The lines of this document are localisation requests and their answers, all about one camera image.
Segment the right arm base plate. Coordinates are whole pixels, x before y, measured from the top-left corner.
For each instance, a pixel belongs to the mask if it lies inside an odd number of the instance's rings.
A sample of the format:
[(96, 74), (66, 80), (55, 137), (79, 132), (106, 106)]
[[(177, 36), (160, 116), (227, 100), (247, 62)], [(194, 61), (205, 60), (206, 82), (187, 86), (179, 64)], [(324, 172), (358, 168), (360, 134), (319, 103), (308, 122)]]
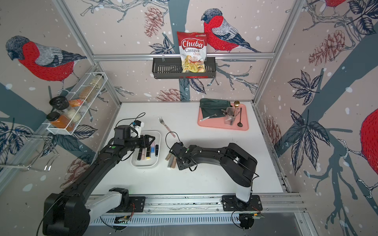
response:
[(223, 211), (262, 211), (261, 199), (258, 195), (251, 195), (247, 202), (236, 198), (236, 195), (222, 195)]

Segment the tan lipstick tube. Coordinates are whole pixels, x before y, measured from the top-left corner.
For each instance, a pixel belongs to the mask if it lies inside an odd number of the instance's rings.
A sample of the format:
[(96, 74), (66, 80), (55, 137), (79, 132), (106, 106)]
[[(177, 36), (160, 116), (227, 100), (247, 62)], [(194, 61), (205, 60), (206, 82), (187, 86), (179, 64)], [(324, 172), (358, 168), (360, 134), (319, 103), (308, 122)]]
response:
[(171, 168), (172, 168), (172, 169), (175, 169), (175, 168), (176, 168), (176, 165), (177, 165), (177, 158), (174, 157), (174, 158), (173, 158), (173, 162), (172, 162), (172, 164), (171, 164)]

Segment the black round lipstick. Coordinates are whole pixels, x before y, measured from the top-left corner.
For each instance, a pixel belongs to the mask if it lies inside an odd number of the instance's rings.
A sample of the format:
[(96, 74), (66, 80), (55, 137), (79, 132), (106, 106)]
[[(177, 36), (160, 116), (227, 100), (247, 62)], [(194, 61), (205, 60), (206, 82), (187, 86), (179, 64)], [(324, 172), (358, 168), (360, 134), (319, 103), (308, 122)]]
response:
[(138, 151), (137, 161), (140, 161), (140, 160), (141, 160), (142, 153), (143, 153), (143, 149), (140, 148), (139, 151)]

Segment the silver lipstick tube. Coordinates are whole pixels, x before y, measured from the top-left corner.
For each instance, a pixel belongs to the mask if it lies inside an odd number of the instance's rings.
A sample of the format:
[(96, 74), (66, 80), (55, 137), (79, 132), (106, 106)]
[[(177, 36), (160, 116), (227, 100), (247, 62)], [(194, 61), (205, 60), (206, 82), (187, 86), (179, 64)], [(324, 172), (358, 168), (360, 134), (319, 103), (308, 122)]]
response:
[(172, 168), (172, 166), (173, 166), (173, 161), (174, 161), (174, 157), (170, 157), (169, 160), (168, 160), (168, 165), (167, 165), (167, 167), (168, 167), (169, 169)]

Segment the white rectangular storage box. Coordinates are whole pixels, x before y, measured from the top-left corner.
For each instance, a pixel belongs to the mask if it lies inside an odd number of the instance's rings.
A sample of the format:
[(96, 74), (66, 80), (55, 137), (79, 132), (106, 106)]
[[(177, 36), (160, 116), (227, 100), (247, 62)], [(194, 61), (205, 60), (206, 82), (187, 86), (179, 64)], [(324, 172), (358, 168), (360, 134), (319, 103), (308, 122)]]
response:
[(131, 164), (133, 167), (140, 168), (140, 169), (149, 169), (153, 168), (158, 164), (159, 155), (160, 155), (160, 145), (161, 145), (161, 133), (156, 130), (147, 130), (142, 131), (142, 135), (151, 135), (155, 137), (155, 145), (159, 145), (159, 152), (158, 157), (155, 156), (155, 153), (151, 153), (151, 159), (150, 160), (140, 160), (137, 161), (138, 151), (139, 148), (137, 148), (134, 152), (134, 154), (131, 156)]

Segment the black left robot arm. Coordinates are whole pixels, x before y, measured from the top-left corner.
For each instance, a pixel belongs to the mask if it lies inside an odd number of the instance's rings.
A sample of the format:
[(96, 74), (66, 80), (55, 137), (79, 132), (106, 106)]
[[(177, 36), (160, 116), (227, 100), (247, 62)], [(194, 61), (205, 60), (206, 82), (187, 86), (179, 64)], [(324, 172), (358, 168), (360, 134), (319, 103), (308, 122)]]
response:
[(136, 149), (149, 148), (155, 137), (141, 135), (129, 125), (115, 128), (115, 136), (100, 151), (97, 160), (60, 194), (52, 193), (44, 202), (44, 216), (38, 226), (46, 236), (81, 236), (88, 226), (110, 210), (142, 212), (144, 197), (131, 198), (129, 191), (112, 188), (92, 202), (93, 190), (124, 156)]

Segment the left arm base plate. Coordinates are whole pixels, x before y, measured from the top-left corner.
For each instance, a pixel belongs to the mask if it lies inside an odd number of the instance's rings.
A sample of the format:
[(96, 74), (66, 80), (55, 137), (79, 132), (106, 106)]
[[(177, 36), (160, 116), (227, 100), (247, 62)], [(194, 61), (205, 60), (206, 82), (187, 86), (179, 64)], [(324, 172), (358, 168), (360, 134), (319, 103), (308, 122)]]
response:
[(144, 196), (129, 196), (126, 199), (122, 199), (121, 203), (111, 209), (108, 213), (142, 213), (145, 207), (146, 197)]

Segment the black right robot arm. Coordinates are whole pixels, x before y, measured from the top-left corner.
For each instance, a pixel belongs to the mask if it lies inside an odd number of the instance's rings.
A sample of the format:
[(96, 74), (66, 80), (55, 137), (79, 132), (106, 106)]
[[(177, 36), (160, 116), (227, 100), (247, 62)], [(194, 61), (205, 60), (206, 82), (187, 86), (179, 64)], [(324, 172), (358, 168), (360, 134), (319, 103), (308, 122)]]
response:
[(238, 184), (235, 198), (240, 202), (250, 202), (253, 181), (258, 177), (258, 161), (236, 143), (229, 143), (221, 148), (204, 148), (197, 145), (186, 148), (182, 142), (177, 142), (169, 149), (169, 154), (176, 158), (180, 171), (189, 169), (193, 172), (199, 164), (221, 166)]

